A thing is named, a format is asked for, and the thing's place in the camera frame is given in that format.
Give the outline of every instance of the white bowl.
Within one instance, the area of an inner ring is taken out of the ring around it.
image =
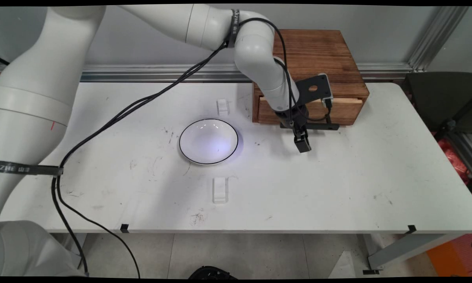
[[[190,161],[214,165],[229,158],[238,144],[236,130],[217,119],[204,119],[190,124],[180,136],[180,151]]]

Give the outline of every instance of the wooden drawer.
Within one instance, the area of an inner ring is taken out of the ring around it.
[[[309,117],[312,119],[323,118],[327,113],[327,109],[323,107],[321,100],[316,100],[306,104],[309,111]],[[353,125],[358,113],[362,109],[363,101],[357,98],[334,98],[331,110],[332,123],[340,125]],[[279,124],[274,111],[269,106],[265,97],[259,99],[259,123],[262,124]]]
[[[324,72],[329,76],[334,97],[332,123],[352,125],[369,97],[369,90],[358,71],[346,42],[337,30],[281,30],[287,48],[288,71],[294,81],[314,77]],[[275,36],[274,56],[283,58],[279,36]],[[310,118],[322,118],[327,109],[321,101],[307,104]],[[277,124],[279,120],[253,84],[253,113],[255,123]]]

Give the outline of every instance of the floor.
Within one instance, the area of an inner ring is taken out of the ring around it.
[[[343,251],[356,277],[437,276],[426,253],[364,276],[367,248],[354,234],[123,233],[142,278],[187,279],[212,265],[238,279],[328,278]],[[385,235],[387,241],[396,236]],[[91,277],[137,277],[125,247],[107,233],[87,235],[83,250]]]

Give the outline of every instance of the black rim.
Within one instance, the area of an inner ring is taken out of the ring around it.
[[[236,147],[234,148],[234,150],[231,152],[231,154],[229,154],[229,156],[227,156],[226,158],[220,160],[220,161],[217,161],[217,162],[213,162],[213,163],[200,163],[200,162],[197,162],[197,161],[194,161],[192,159],[190,159],[185,153],[184,151],[182,150],[182,136],[184,135],[184,132],[186,129],[188,129],[190,126],[192,126],[192,124],[195,124],[197,122],[200,122],[200,121],[204,121],[204,120],[218,120],[220,122],[224,122],[225,124],[228,124],[233,130],[234,130],[234,133],[236,133]],[[185,127],[185,129],[182,131],[182,134],[180,134],[180,140],[178,141],[178,146],[180,147],[180,151],[182,152],[182,154],[187,158],[189,159],[190,161],[194,162],[194,163],[197,163],[197,164],[202,164],[202,165],[212,165],[212,164],[216,164],[216,163],[220,163],[222,161],[224,161],[225,159],[228,159],[230,156],[232,156],[232,154],[234,154],[234,152],[236,152],[236,149],[237,149],[237,146],[239,145],[239,136],[237,134],[237,131],[236,129],[234,129],[234,127],[232,127],[231,124],[225,122],[224,120],[220,120],[220,119],[213,119],[213,118],[209,118],[209,119],[201,119],[201,120],[197,120],[195,122],[192,122],[190,125],[188,125],[187,127]]]

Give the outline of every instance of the white clip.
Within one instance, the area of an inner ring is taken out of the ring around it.
[[[228,200],[229,180],[221,177],[213,178],[213,203],[225,204]]]
[[[218,116],[228,116],[229,115],[229,106],[227,105],[227,100],[218,99],[217,100]]]

